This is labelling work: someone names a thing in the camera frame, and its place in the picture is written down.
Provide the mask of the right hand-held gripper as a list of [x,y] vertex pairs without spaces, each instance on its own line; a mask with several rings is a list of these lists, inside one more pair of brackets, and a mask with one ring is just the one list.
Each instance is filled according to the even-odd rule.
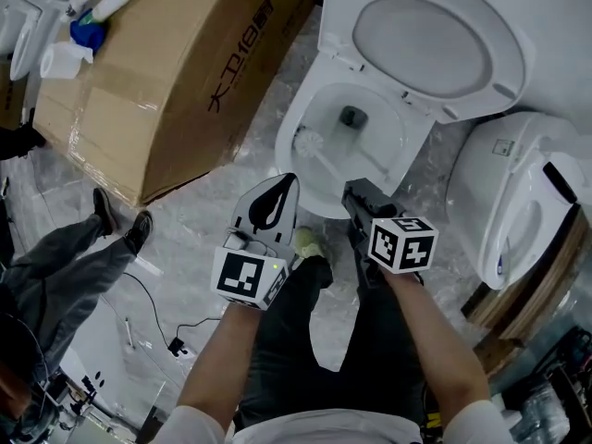
[[424,285],[421,272],[432,265],[438,243],[438,230],[425,217],[398,217],[403,206],[369,179],[347,181],[342,205],[351,218],[349,241],[362,288],[386,283],[382,269],[411,274]]

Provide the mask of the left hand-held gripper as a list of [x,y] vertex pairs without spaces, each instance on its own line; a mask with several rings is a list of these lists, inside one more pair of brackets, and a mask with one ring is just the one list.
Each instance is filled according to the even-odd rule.
[[266,179],[240,197],[231,218],[235,229],[215,250],[212,292],[228,302],[269,308],[296,261],[291,238],[298,202],[294,173]]

